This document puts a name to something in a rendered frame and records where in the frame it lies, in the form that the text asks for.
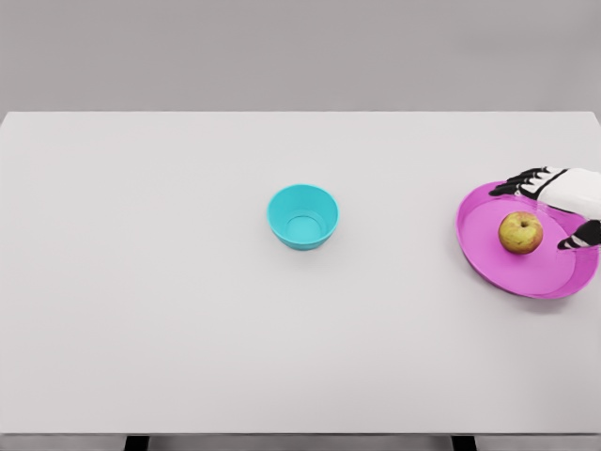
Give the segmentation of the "pink plate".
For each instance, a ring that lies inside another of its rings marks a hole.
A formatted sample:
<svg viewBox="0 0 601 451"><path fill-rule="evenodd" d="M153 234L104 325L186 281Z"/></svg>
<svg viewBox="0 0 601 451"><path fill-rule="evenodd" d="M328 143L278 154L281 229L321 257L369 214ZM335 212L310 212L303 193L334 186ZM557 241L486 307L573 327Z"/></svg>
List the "pink plate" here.
<svg viewBox="0 0 601 451"><path fill-rule="evenodd" d="M491 196L495 186L490 182L475 188L456 212L455 233L472 268L492 285L534 299L560 299L585 288L599 266L599 249L557 248L557 243L584 224L585 218L527 197ZM515 211L535 214L544 229L542 243L527 255L508 252L498 238L501 221Z"/></svg>

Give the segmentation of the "blue bowl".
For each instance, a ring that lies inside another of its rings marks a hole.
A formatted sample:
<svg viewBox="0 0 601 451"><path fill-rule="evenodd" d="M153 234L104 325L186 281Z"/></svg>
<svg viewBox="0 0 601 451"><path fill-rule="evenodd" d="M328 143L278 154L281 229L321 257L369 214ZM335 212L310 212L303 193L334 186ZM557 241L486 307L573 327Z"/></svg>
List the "blue bowl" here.
<svg viewBox="0 0 601 451"><path fill-rule="evenodd" d="M294 184L278 191L267 206L273 235L287 247L310 251L324 244L340 219L335 198L311 184Z"/></svg>

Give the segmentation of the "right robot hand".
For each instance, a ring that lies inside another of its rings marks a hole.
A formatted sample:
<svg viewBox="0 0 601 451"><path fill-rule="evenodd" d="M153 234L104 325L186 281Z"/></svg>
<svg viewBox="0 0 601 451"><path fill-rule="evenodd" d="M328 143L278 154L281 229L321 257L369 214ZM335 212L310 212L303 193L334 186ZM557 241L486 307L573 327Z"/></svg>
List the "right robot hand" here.
<svg viewBox="0 0 601 451"><path fill-rule="evenodd" d="M601 246L601 173L583 168L535 167L498 184L491 196L521 195L586 219L559 241L559 250Z"/></svg>

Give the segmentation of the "yellow-red apple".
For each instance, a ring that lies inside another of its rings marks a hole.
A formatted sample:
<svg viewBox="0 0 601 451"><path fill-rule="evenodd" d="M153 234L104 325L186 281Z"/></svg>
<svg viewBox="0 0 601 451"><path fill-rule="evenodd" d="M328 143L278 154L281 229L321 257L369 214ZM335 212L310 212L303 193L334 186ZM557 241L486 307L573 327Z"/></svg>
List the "yellow-red apple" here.
<svg viewBox="0 0 601 451"><path fill-rule="evenodd" d="M527 211L507 214L498 228L501 246L516 255L534 252L542 243L544 229L538 217Z"/></svg>

